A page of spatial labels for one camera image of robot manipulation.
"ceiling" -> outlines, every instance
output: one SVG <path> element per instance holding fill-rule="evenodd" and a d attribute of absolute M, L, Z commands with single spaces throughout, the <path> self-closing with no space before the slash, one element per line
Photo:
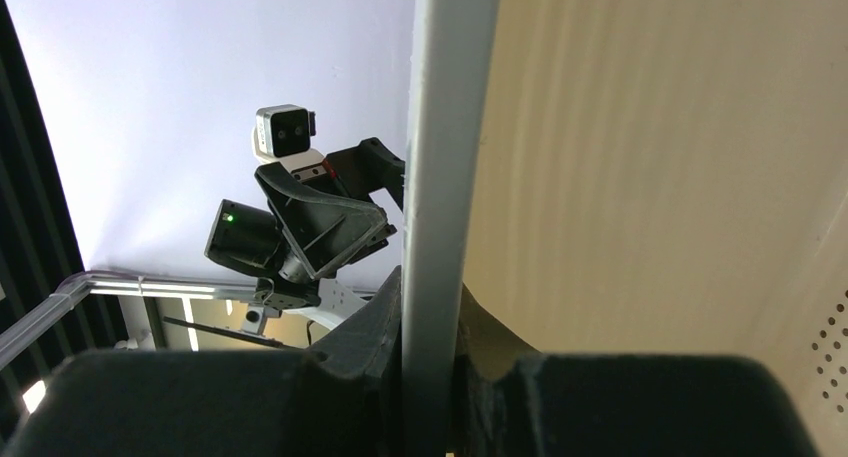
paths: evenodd
<path fill-rule="evenodd" d="M 405 154 L 414 0 L 7 2 L 87 268 L 243 278 L 203 249 L 222 198 L 264 206 L 260 107 L 315 111 L 324 153 L 377 136 Z M 340 278 L 377 288 L 400 235 Z"/>

